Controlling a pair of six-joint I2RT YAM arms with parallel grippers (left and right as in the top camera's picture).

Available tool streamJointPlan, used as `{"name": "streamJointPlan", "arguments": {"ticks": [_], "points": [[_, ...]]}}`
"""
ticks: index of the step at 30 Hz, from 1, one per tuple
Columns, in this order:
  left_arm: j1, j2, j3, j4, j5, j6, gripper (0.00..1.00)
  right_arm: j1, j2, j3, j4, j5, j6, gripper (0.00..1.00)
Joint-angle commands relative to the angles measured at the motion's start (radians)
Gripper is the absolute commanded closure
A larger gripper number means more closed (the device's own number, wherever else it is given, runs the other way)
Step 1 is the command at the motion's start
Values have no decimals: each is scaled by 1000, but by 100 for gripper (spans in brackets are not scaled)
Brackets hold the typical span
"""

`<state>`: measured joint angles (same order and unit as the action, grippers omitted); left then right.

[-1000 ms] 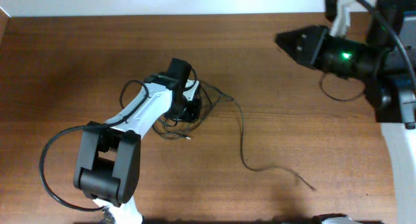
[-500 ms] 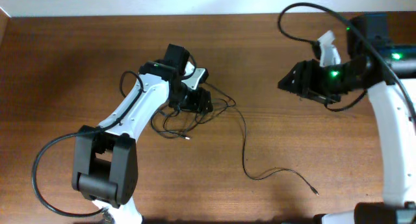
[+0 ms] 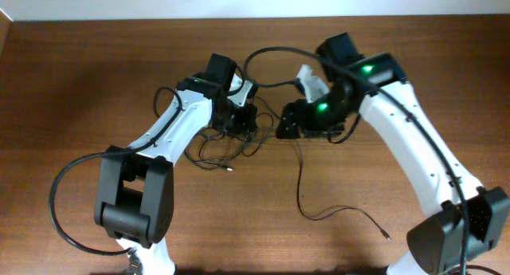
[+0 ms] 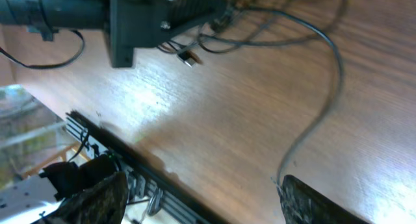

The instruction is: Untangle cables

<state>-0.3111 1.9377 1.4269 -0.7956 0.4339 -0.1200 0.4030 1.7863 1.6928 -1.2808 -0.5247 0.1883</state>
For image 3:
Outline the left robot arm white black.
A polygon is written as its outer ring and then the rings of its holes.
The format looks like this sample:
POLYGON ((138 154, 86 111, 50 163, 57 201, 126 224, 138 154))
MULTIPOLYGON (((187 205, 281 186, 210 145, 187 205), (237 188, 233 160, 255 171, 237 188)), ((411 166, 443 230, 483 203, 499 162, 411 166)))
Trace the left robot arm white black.
POLYGON ((251 84, 232 59, 212 54, 206 70, 180 81, 167 110, 127 149, 102 159, 95 223, 126 249, 126 274, 175 273, 165 235, 174 213, 174 167, 206 127, 222 134, 255 132, 251 84))

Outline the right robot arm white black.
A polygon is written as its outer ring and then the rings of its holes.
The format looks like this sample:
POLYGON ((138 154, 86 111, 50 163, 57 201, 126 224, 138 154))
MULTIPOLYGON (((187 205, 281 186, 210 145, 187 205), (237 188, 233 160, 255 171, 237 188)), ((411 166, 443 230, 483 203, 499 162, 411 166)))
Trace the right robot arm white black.
POLYGON ((509 215, 509 197, 487 189, 455 157, 430 123, 414 88, 389 54, 365 57, 347 33, 315 51, 324 78, 298 73, 303 98, 284 106, 280 139, 325 138, 340 144, 349 116, 368 123, 386 143, 418 197, 425 219, 406 235, 408 249, 387 274, 464 274, 494 249, 509 215))

